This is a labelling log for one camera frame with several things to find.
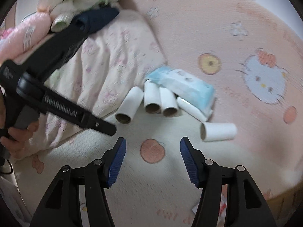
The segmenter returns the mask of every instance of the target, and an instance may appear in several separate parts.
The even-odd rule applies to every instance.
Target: screw
[[[67,172],[67,171],[69,170],[69,166],[63,166],[63,167],[61,168],[61,170],[62,170],[63,172]]]
[[[214,162],[211,159],[206,159],[205,164],[211,166]]]
[[[99,166],[99,165],[101,165],[102,164],[102,160],[100,160],[100,159],[95,159],[94,160],[94,165],[95,166]]]
[[[245,171],[244,166],[238,166],[237,169],[238,169],[239,171],[241,171],[241,172]]]

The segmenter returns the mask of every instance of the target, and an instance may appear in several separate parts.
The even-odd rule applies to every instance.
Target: white blanket
[[[165,58],[144,18],[135,11],[122,10],[45,84],[104,117],[119,107],[132,87],[143,86],[147,72],[163,64]],[[39,130],[26,144],[22,157],[57,147],[80,130],[53,114],[42,115]]]

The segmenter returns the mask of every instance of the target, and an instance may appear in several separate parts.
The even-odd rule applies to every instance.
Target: peach circle print
[[[216,74],[221,69],[221,60],[212,54],[202,54],[199,57],[199,67],[207,75]]]
[[[154,164],[161,161],[165,156],[165,149],[154,139],[142,142],[140,154],[147,163]]]
[[[268,191],[266,191],[265,193],[262,193],[262,194],[263,194],[265,200],[269,200],[274,197],[271,189],[268,189]]]
[[[34,155],[31,166],[36,169],[38,174],[41,174],[44,171],[44,163],[39,160],[38,155]]]
[[[285,123],[290,125],[292,122],[295,121],[296,117],[297,117],[297,110],[295,107],[291,106],[287,108],[287,110],[285,111],[283,119]]]

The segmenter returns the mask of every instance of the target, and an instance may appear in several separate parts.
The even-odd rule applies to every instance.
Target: white label tag
[[[23,39],[24,51],[28,50],[31,47],[31,36],[34,33],[35,26],[29,26]]]
[[[31,39],[24,40],[23,45],[24,45],[24,51],[28,50],[31,47]]]
[[[35,26],[29,26],[28,29],[27,29],[27,31],[26,31],[26,33],[25,33],[24,39],[25,40],[26,39],[30,39],[31,36],[33,35],[35,29],[36,29]]]

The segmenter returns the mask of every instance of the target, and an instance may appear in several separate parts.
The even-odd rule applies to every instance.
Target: pink fabric
[[[21,64],[33,50],[14,59]],[[143,16],[122,10],[115,20],[91,35],[82,47],[45,85],[58,94],[104,117],[117,109],[134,86],[143,88],[144,77],[166,63],[156,38]],[[54,148],[81,129],[47,113],[26,144],[25,156]]]
[[[7,59],[14,59],[31,49],[47,35],[50,27],[49,14],[36,13],[16,28],[5,31],[0,43],[0,63]]]

